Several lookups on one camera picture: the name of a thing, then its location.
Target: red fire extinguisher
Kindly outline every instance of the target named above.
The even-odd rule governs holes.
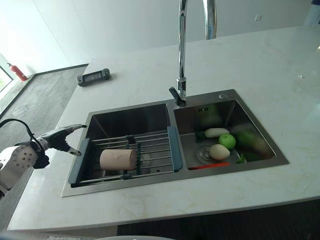
[[[9,69],[11,70],[11,72],[15,73],[15,75],[17,75],[21,81],[28,80],[28,78],[23,74],[22,71],[20,71],[20,69],[16,65],[11,65],[10,63],[7,64],[9,64]]]

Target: floor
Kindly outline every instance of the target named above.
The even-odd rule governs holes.
[[[119,225],[118,236],[123,235],[175,240],[320,240],[320,200]]]
[[[34,77],[0,121],[8,118],[23,120],[35,136],[54,129],[77,86],[76,77],[85,69],[82,66]],[[0,152],[27,140],[25,127],[18,122],[9,122],[0,129]],[[29,168],[8,195],[0,200],[0,232],[7,229],[32,171]]]

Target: faucet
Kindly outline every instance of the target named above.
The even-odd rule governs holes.
[[[205,39],[215,39],[217,32],[217,13],[215,0],[202,0],[204,8]],[[179,107],[186,105],[185,55],[186,55],[186,13],[188,0],[179,3],[179,77],[177,90],[172,86],[170,93]]]

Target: white marble countertop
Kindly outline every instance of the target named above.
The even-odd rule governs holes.
[[[229,212],[320,196],[320,27],[293,27],[186,45],[187,95],[235,89],[289,164],[60,197],[73,156],[49,150],[8,230],[54,231]],[[88,112],[170,99],[177,46],[94,59],[113,80],[77,87],[58,127],[84,123]],[[76,147],[81,131],[67,140]]]

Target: black cable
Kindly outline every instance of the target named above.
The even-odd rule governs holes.
[[[35,138],[34,134],[31,132],[29,126],[22,120],[19,120],[19,119],[15,119],[15,118],[8,118],[6,120],[3,120],[2,122],[0,122],[0,128],[5,125],[6,123],[8,122],[11,122],[11,121],[16,121],[16,122],[19,122],[19,123],[22,123],[25,128],[26,128],[26,131],[30,137],[30,141],[34,140],[36,142],[36,144],[38,144],[38,146],[41,148],[41,151],[44,153],[45,150],[44,150],[44,147],[40,144],[40,142]]]

